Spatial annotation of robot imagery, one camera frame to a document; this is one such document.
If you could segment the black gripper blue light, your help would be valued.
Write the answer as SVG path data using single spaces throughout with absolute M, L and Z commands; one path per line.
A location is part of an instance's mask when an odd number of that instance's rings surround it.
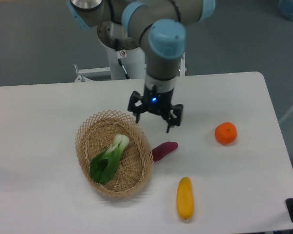
M 136 123 L 140 121 L 140 114 L 146 111 L 161 116 L 167 122 L 166 133 L 169 133 L 170 128 L 181 125 L 183 116 L 183 105 L 171 104 L 173 91 L 154 93 L 145 86 L 143 96 L 137 91 L 132 92 L 127 110 L 136 117 Z

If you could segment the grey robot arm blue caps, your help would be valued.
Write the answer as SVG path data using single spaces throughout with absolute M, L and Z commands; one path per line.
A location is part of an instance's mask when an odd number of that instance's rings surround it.
M 171 103 L 186 26 L 211 16 L 213 0 L 164 0 L 147 5 L 137 0 L 69 0 L 75 22 L 84 30 L 96 27 L 110 53 L 114 79 L 144 78 L 144 92 L 133 92 L 128 111 L 136 118 L 149 112 L 161 116 L 169 128 L 182 121 L 182 104 Z

